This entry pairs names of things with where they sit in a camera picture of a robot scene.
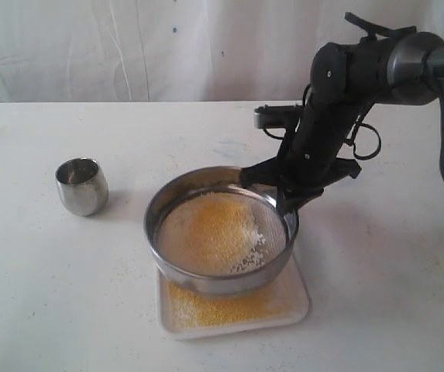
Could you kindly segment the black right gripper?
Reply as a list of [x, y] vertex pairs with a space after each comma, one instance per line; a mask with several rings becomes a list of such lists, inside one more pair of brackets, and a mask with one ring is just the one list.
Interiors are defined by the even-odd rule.
[[277, 157], [242, 168], [240, 184], [278, 187], [276, 209], [284, 216], [321, 197], [325, 187], [357, 178], [357, 161], [339, 158], [338, 152], [361, 110], [361, 104], [322, 104], [313, 97], [306, 105], [280, 108], [277, 121], [286, 132]]

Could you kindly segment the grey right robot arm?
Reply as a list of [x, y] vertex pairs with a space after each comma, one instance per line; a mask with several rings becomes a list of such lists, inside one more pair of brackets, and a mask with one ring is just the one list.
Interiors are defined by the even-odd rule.
[[315, 55], [299, 106], [259, 108], [262, 130], [281, 127], [285, 133], [277, 155], [244, 168], [240, 182], [274, 186], [279, 213], [297, 210], [327, 186], [359, 175], [363, 156], [343, 159], [338, 153], [355, 146], [376, 104], [432, 101], [439, 102], [444, 183], [444, 41], [420, 32], [399, 40], [368, 36], [356, 45], [328, 43]]

